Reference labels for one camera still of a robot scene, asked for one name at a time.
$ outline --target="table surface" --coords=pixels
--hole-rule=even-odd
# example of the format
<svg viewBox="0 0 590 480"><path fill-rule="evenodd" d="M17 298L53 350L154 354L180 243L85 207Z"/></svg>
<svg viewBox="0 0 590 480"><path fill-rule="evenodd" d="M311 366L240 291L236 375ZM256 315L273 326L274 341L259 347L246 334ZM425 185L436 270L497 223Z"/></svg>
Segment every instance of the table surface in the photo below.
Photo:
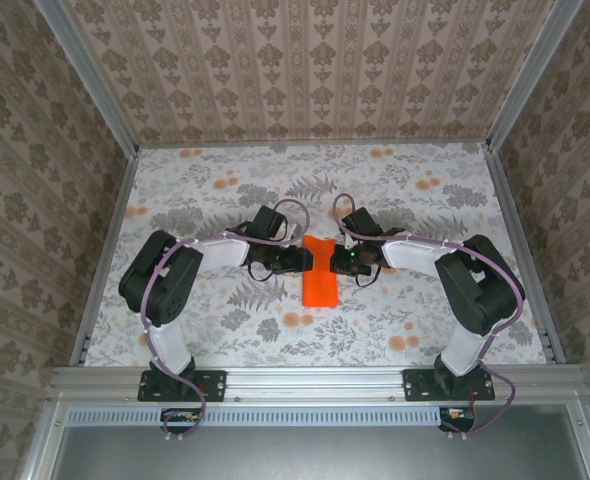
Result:
<svg viewBox="0 0 590 480"><path fill-rule="evenodd" d="M517 272L480 145L449 143L226 147L142 150L86 366L146 365L139 319L119 296L126 268L153 230L201 237L252 219L260 205L303 201L309 234L340 239L333 199L348 192L384 230L405 226L427 237L488 236ZM341 205L341 214L349 212ZM296 206L284 206L302 223ZM340 305L304 308L301 275L265 283L245 268L198 276L176 320L202 366L428 365L447 344L455 319L441 283L409 270L384 271L359 288L338 277ZM545 363L528 304L500 335L488 363Z"/></svg>

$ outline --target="orange block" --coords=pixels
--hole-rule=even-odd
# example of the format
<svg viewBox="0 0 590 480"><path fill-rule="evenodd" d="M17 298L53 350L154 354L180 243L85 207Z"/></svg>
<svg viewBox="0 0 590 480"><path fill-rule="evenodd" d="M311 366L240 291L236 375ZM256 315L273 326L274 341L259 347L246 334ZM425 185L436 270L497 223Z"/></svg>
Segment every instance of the orange block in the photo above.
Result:
<svg viewBox="0 0 590 480"><path fill-rule="evenodd" d="M337 307L337 276L330 270L335 240L319 240L305 235L303 245L313 255L313 269L304 272L302 304L305 307Z"/></svg>

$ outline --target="ventilation grille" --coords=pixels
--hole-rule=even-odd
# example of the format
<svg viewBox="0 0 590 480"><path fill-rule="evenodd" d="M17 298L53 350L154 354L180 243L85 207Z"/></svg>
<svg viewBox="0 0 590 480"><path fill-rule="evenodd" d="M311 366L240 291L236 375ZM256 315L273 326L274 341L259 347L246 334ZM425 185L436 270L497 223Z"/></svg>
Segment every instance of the ventilation grille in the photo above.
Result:
<svg viewBox="0 0 590 480"><path fill-rule="evenodd" d="M68 412L66 426L161 426L161 407L78 407ZM439 407L380 408L244 408L211 407L204 426L431 426L439 425ZM169 425L185 425L169 422Z"/></svg>

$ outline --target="floral wallpaper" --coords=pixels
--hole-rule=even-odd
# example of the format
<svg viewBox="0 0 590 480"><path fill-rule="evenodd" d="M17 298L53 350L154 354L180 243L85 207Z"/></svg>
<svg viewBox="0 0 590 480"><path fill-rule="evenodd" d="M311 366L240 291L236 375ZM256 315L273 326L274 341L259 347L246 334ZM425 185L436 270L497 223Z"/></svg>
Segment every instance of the floral wallpaper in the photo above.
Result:
<svg viewBox="0 0 590 480"><path fill-rule="evenodd" d="M517 271L478 144L144 149L85 365L148 364L139 318L117 287L153 230L205 236L291 197L309 208L311 235L340 240L331 206L342 191L385 230L405 226L451 240L487 235ZM340 213L349 208L341 204ZM303 221L297 207L285 205L284 213ZM436 278L399 269L367 288L348 277L338 284L337 308L304 308L301 274L258 283L245 268L209 271L176 321L198 365L235 367L432 364L456 324ZM528 307L488 361L545 362Z"/></svg>
<svg viewBox="0 0 590 480"><path fill-rule="evenodd" d="M30 1L0 1L0 479L68 363L124 156Z"/></svg>
<svg viewBox="0 0 590 480"><path fill-rule="evenodd" d="M138 143L482 138L553 0L65 0Z"/></svg>
<svg viewBox="0 0 590 480"><path fill-rule="evenodd" d="M569 361L590 384L590 1L501 146Z"/></svg>

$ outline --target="black mounting base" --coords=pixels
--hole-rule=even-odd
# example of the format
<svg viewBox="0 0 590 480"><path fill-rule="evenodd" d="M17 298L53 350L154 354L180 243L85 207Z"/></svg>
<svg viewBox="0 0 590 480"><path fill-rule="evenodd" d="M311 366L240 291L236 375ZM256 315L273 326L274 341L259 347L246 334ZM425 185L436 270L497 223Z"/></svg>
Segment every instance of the black mounting base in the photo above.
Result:
<svg viewBox="0 0 590 480"><path fill-rule="evenodd" d="M226 393L226 371L194 370L191 365L180 374L190 380L204 394L207 402L223 402ZM170 378L155 365L142 372L137 392L140 402L198 402L199 397L187 385Z"/></svg>
<svg viewBox="0 0 590 480"><path fill-rule="evenodd" d="M450 408L440 408L439 418L442 424L438 426L442 432L470 432L475 424L475 410L467 408L457 418L453 418Z"/></svg>
<svg viewBox="0 0 590 480"><path fill-rule="evenodd" d="M164 420L168 417L168 425L166 431L174 435L186 433L197 420L199 416L199 408L165 408L159 414L159 421L164 424Z"/></svg>
<svg viewBox="0 0 590 480"><path fill-rule="evenodd" d="M491 376L481 368L470 371L457 380L450 394L438 383L434 368L410 368L402 371L407 402L495 400Z"/></svg>

